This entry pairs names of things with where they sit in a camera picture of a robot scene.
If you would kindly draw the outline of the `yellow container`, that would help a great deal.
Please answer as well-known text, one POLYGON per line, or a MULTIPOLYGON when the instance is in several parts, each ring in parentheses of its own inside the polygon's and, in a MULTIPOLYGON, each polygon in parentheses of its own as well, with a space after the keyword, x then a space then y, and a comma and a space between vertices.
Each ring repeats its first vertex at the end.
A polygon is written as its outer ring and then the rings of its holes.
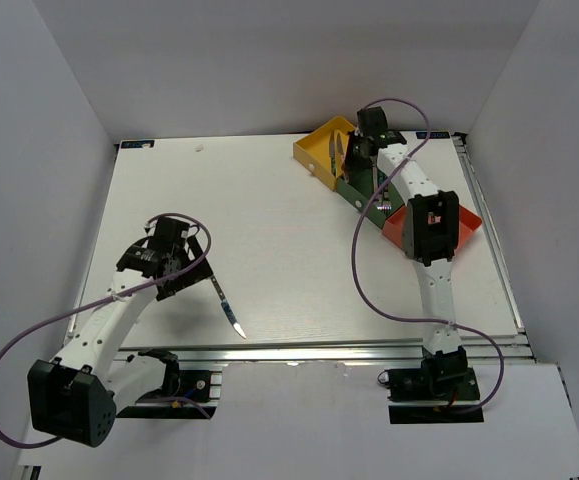
POLYGON ((328 156, 329 135, 332 131, 341 131, 344 153, 347 150, 348 137, 356 126, 345 117, 336 116, 315 129, 312 133, 293 143, 293 158, 308 172, 315 176, 331 191, 336 191, 336 182, 339 175, 339 165, 336 161, 337 176, 330 173, 330 159, 328 156))

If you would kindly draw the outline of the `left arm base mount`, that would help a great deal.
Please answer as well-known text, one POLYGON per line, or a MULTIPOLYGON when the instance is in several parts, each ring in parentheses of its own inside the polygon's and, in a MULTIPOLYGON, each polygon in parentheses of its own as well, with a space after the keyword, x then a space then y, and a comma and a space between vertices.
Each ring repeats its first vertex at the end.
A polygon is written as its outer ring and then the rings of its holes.
POLYGON ((216 412, 222 386, 222 373, 215 369, 183 367, 178 356, 162 349, 148 349, 130 354, 127 366, 149 360, 162 367, 156 376, 156 388, 141 394, 124 409, 117 408, 118 418, 210 420, 216 412))

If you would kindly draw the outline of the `green handled fork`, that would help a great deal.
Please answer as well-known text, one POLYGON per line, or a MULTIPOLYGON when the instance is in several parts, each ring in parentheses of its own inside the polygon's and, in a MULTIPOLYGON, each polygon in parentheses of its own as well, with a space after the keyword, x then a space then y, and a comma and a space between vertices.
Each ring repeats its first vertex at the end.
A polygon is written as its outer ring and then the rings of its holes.
POLYGON ((382 183, 385 181, 385 174, 379 169, 376 169, 375 175, 375 189, 377 192, 381 192, 383 190, 382 183))

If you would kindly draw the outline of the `dark handled fork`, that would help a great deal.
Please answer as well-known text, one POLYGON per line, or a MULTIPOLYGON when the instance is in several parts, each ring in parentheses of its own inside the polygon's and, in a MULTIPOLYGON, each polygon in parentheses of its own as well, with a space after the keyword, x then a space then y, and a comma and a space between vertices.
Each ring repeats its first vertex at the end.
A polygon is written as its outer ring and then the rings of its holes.
POLYGON ((376 203, 378 210, 388 212, 392 209, 392 203, 389 196, 389 188, 385 187, 378 196, 376 203))

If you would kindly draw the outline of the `dark handled knife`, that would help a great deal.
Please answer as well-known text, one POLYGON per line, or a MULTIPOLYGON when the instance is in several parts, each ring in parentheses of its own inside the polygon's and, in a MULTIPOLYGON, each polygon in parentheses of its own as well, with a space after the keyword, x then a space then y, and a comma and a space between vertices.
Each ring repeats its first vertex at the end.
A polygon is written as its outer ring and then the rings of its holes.
POLYGON ((223 313, 225 314, 229 324, 231 325, 231 327, 234 329, 234 331, 242 338, 242 339, 247 339, 246 333, 244 331, 244 329, 242 328, 241 324, 239 323, 239 321, 237 320, 237 317, 233 311, 233 309, 230 306, 230 303, 223 291, 223 289, 221 288, 217 278, 215 276, 211 276, 210 277, 211 283, 219 297, 220 300, 220 305, 221 308, 223 310, 223 313))

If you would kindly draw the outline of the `green handled knife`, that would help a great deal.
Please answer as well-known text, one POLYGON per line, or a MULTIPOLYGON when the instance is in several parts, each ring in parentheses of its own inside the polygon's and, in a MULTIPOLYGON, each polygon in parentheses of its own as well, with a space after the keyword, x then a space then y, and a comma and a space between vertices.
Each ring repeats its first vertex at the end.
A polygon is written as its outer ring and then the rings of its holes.
POLYGON ((335 132, 332 131, 329 135, 329 142, 328 142, 328 156, 330 159, 330 173, 333 177, 337 176, 337 166, 336 166, 336 135, 335 132))

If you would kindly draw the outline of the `green container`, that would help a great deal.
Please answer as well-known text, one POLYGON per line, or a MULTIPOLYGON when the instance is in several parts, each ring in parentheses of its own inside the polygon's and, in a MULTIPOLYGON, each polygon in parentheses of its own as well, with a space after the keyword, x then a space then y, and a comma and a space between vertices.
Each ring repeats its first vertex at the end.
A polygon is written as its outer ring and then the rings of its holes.
MULTIPOLYGON (((365 206, 369 203, 372 196, 370 186, 370 169, 368 167, 360 167, 359 169, 351 169, 343 164, 339 169, 339 175, 336 182, 336 191, 348 203, 355 207, 361 213, 365 206)), ((367 219, 372 222, 379 229, 382 229, 385 221, 393 215, 400 207, 404 205, 404 201, 395 187, 391 184, 389 188, 389 196, 392 203, 392 209, 388 212, 383 212, 377 209, 376 203, 378 196, 374 199, 369 207, 366 215, 367 219)))

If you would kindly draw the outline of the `pink handled knife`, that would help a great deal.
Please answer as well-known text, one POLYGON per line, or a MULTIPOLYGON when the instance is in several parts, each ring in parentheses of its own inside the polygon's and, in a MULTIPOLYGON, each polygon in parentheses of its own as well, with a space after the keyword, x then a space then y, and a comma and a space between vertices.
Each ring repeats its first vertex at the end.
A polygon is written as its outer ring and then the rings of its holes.
POLYGON ((344 162, 344 145, 343 145, 343 137, 340 130, 335 132, 335 158, 339 165, 342 165, 344 162))

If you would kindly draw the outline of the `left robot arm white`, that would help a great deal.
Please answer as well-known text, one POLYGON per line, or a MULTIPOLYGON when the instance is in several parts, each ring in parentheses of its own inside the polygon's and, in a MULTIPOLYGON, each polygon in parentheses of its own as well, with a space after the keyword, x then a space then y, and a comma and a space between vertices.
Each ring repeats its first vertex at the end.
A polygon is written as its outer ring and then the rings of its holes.
POLYGON ((193 224, 174 216, 150 221, 116 264, 110 303, 93 309, 74 338, 27 375, 31 420, 41 432, 89 447, 102 444, 118 413, 144 396, 174 397, 181 386, 175 354, 148 349, 114 369, 125 338, 152 303, 195 284, 206 266, 193 224))

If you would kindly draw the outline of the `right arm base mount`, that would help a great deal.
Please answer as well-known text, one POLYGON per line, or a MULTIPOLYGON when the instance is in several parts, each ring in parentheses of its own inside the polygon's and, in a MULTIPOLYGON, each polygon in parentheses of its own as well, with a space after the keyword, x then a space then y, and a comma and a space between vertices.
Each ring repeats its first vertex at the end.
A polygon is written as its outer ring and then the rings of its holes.
POLYGON ((480 390, 472 368, 462 379, 432 390, 419 368, 383 370, 377 383, 388 391, 392 425, 475 424, 484 422, 480 390))

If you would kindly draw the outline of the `orange container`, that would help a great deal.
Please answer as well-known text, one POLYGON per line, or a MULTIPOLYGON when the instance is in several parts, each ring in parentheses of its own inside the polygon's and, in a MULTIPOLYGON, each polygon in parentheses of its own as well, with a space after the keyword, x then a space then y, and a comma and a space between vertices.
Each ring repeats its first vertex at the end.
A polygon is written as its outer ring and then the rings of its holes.
MULTIPOLYGON (((382 227, 382 235, 400 250, 404 250, 403 232, 406 218, 406 207, 400 207, 391 215, 382 227)), ((482 219, 463 205, 459 206, 459 241, 457 251, 462 249, 481 227, 482 219)))

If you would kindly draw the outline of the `pink handled fork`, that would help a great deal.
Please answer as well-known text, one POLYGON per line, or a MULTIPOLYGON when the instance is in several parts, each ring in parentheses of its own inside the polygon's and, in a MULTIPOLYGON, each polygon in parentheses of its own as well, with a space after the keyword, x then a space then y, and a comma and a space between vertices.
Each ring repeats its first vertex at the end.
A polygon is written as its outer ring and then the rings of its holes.
POLYGON ((377 167, 375 164, 372 165, 372 167, 370 169, 370 186, 371 186, 370 196, 373 196, 373 194, 376 192, 376 189, 378 187, 377 167))

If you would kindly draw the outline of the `blue table label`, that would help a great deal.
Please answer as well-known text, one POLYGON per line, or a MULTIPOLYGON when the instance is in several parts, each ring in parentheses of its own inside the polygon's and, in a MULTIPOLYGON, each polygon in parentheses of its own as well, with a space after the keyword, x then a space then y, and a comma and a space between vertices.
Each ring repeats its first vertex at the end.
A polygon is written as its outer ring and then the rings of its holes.
POLYGON ((125 140, 119 145, 121 149, 143 149, 143 148, 153 148, 155 141, 153 139, 142 139, 142 140, 125 140))
POLYGON ((431 131, 431 132, 416 131, 415 134, 416 138, 419 140, 424 140, 426 138, 428 138, 429 140, 451 138, 451 134, 447 131, 431 131))

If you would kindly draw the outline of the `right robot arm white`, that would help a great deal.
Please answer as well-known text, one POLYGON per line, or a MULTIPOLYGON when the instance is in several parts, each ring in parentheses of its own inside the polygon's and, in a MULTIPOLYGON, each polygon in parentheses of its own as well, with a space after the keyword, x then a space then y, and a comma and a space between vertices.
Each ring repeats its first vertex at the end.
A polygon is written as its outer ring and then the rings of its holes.
POLYGON ((348 173, 377 167, 403 201, 402 250, 413 262, 422 322, 427 325, 420 384, 428 396, 441 399, 455 389, 457 376, 467 370, 451 286, 452 260, 459 243, 459 199, 428 178, 402 135, 389 128, 381 107, 373 103, 359 110, 357 118, 343 167, 348 173))

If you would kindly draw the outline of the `right blue table label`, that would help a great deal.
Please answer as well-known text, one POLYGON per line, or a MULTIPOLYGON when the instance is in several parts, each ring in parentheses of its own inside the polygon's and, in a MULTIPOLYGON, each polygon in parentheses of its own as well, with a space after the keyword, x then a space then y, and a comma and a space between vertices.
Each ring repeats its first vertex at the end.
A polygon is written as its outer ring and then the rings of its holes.
POLYGON ((428 138, 429 140, 451 138, 451 134, 447 131, 431 131, 431 132, 416 131, 415 134, 416 138, 419 140, 424 140, 426 138, 428 138))

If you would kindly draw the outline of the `left blue table label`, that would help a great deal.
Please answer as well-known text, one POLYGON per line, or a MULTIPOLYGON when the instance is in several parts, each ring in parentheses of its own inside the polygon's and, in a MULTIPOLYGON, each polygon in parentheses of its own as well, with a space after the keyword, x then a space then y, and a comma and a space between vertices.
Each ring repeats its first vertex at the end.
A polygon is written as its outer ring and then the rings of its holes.
POLYGON ((143 149, 143 148, 153 148, 155 141, 153 139, 142 139, 142 140, 125 140, 119 145, 121 149, 143 149))

